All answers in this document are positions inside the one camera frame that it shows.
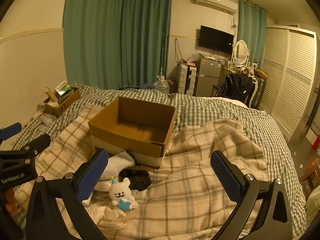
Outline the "white bear plush toy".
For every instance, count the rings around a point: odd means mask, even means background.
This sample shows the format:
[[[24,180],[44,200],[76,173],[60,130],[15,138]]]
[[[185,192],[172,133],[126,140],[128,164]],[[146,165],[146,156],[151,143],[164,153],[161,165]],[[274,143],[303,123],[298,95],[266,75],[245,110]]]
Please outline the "white bear plush toy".
[[[123,212],[130,211],[138,207],[138,203],[132,195],[129,187],[130,184],[131,182],[129,178],[124,178],[121,182],[116,182],[113,178],[111,179],[109,197],[112,200],[112,205]]]

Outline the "white sock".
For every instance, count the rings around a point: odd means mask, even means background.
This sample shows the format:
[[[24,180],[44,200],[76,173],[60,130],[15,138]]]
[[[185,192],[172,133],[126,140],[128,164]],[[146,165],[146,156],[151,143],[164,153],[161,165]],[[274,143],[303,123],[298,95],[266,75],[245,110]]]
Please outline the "white sock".
[[[100,176],[95,191],[108,192],[109,186],[107,183],[111,183],[111,177],[118,182],[119,173],[130,167],[135,166],[135,160],[126,151],[118,153],[108,159],[108,164],[102,175]]]

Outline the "crumpled plastic bag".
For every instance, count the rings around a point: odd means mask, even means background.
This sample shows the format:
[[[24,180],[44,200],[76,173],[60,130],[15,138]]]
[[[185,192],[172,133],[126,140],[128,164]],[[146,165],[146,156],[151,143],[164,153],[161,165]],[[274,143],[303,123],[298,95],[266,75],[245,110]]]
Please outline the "crumpled plastic bag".
[[[48,113],[43,113],[41,115],[41,122],[46,126],[52,125],[56,120],[57,120],[57,117],[55,115],[48,114]]]

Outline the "small SF cardboard box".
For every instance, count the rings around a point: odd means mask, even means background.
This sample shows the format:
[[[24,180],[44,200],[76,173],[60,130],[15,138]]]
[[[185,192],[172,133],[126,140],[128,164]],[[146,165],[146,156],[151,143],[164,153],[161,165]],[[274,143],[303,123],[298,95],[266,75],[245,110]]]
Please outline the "small SF cardboard box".
[[[81,99],[80,89],[75,88],[74,92],[66,98],[61,104],[51,106],[49,98],[44,100],[44,110],[46,113],[53,114],[57,118],[60,117],[73,103]]]

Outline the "green white product box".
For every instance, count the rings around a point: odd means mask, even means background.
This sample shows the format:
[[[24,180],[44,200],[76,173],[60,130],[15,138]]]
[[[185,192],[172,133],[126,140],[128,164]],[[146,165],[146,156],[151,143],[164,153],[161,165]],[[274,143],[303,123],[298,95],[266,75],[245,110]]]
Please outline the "green white product box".
[[[73,87],[64,80],[54,89],[54,95],[59,99],[66,93],[69,93],[72,89]]]

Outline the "red bottle on floor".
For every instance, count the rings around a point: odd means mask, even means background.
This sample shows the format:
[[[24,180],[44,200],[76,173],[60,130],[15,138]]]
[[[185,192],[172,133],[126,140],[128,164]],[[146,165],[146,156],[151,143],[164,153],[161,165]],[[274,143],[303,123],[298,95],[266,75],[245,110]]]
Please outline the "red bottle on floor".
[[[317,138],[315,139],[314,143],[312,144],[312,149],[313,150],[317,150],[318,146],[320,144],[320,135],[317,136]]]

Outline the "open brown cardboard box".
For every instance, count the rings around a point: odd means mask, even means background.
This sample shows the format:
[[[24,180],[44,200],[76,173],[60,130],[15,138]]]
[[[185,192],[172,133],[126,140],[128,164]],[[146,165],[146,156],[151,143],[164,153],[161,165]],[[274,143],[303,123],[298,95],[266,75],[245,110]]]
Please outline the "open brown cardboard box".
[[[129,152],[140,165],[159,168],[173,133],[176,109],[117,97],[89,120],[93,145],[116,155]]]

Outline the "beige plaid blanket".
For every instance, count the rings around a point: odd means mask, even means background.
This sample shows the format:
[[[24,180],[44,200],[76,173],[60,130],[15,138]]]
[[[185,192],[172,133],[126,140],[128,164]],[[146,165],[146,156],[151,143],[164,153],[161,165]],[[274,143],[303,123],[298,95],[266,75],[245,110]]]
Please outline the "beige plaid blanket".
[[[160,168],[149,169],[152,184],[137,195],[138,207],[120,215],[106,192],[94,194],[88,213],[108,239],[208,239],[235,208],[210,166],[220,150],[242,172],[268,180],[267,133],[262,114],[233,106],[227,117],[185,124]]]

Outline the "large clear water bottle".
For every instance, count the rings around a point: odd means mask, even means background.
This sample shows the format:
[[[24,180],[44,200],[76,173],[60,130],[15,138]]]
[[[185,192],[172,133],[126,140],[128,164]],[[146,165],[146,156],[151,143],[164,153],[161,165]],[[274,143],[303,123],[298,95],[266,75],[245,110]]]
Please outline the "large clear water bottle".
[[[160,91],[164,94],[169,94],[170,87],[164,75],[157,76],[157,80],[153,84],[153,89]]]

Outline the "green checkered bed sheet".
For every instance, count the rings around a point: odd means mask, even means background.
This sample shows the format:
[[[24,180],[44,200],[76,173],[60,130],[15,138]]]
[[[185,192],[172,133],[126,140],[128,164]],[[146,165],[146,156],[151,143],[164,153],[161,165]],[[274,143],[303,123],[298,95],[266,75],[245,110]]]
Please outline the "green checkered bed sheet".
[[[47,179],[60,178],[66,172],[75,171],[89,158],[93,151],[93,144],[88,122],[117,97],[128,97],[175,107],[174,136],[185,124],[196,125],[213,118],[227,117],[232,114],[233,106],[240,107],[222,99],[197,98],[183,94],[166,95],[156,90],[102,90],[86,85],[79,85],[79,89],[81,99],[73,103],[52,125],[43,125],[40,117],[35,116],[26,124],[12,144],[12,149],[17,150],[39,135],[49,134],[52,144],[36,162],[38,174]],[[306,231],[308,221],[302,186],[290,150],[274,118],[263,111],[245,109],[257,111],[263,115],[261,121],[267,133],[265,162],[268,180],[274,180],[274,178],[283,180],[289,199],[292,234],[298,237]]]

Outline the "chair with black jacket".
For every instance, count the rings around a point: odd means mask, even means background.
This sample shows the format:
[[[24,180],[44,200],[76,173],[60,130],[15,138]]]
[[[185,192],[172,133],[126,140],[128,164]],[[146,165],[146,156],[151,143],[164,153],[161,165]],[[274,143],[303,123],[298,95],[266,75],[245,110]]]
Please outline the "chair with black jacket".
[[[249,108],[256,108],[254,97],[258,92],[257,78],[245,74],[227,74],[221,85],[213,85],[213,97],[238,100]]]

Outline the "large green curtain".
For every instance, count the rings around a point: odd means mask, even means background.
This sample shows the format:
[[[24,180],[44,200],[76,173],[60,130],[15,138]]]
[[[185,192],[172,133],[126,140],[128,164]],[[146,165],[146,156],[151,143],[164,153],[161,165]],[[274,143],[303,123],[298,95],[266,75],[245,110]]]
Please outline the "large green curtain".
[[[67,80],[138,87],[166,74],[172,0],[65,0]]]

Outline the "white suitcase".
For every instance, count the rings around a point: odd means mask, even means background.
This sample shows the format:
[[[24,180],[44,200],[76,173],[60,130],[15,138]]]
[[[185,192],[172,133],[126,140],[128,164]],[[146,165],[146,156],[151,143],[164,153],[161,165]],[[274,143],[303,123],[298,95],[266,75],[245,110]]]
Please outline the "white suitcase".
[[[193,96],[197,69],[187,64],[178,65],[177,92]]]

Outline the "white louvered wardrobe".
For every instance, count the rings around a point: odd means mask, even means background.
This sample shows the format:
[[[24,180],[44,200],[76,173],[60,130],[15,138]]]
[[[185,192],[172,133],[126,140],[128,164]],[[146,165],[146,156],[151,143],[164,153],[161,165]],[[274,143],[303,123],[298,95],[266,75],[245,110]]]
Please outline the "white louvered wardrobe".
[[[267,28],[262,71],[268,75],[259,108],[269,113],[287,139],[303,129],[316,85],[319,39],[314,31]]]

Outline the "silver mini fridge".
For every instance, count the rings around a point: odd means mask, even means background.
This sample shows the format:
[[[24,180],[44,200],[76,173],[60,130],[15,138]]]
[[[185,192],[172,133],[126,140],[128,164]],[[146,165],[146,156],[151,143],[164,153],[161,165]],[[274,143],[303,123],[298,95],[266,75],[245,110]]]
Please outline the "silver mini fridge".
[[[210,97],[213,85],[218,85],[221,63],[216,60],[200,58],[197,62],[194,96]]]

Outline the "oval white vanity mirror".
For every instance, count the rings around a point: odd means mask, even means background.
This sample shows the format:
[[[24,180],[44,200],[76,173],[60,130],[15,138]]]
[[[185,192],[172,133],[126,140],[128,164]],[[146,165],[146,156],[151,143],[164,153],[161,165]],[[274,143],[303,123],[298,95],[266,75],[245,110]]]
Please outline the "oval white vanity mirror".
[[[249,48],[244,40],[236,42],[232,51],[232,62],[236,67],[246,66],[249,59]]]

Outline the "right green curtain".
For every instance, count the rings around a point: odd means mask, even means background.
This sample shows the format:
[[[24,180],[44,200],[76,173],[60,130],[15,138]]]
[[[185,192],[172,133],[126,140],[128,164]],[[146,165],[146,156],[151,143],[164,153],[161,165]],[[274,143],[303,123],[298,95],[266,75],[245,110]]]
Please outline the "right green curtain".
[[[267,11],[249,0],[239,0],[238,40],[244,40],[250,50],[249,62],[256,59],[262,67],[267,33]]]

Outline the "white air conditioner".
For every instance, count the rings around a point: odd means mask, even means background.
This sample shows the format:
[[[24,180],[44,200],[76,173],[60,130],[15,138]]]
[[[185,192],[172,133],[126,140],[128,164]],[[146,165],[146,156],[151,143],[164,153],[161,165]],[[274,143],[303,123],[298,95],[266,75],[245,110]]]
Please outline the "white air conditioner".
[[[238,5],[230,0],[195,0],[195,3],[220,9],[229,14],[235,14],[238,11]]]

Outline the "black wall television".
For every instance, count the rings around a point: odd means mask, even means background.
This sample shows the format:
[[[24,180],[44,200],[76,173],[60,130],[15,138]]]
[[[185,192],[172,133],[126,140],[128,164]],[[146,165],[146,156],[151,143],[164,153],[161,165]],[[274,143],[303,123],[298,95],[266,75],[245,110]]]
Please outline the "black wall television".
[[[202,25],[200,27],[199,47],[231,54],[234,35]]]

